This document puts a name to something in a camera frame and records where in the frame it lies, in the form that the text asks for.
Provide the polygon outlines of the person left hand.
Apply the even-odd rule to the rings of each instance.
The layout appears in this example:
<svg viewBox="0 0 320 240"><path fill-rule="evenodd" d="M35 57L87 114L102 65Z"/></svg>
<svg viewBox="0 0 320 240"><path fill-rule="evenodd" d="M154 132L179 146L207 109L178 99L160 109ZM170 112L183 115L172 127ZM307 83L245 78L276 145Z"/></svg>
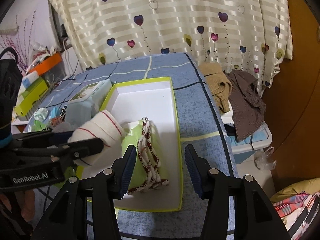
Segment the person left hand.
<svg viewBox="0 0 320 240"><path fill-rule="evenodd" d="M17 193L17 202L21 209L21 216L30 222L35 216L35 192L27 190Z"/></svg>

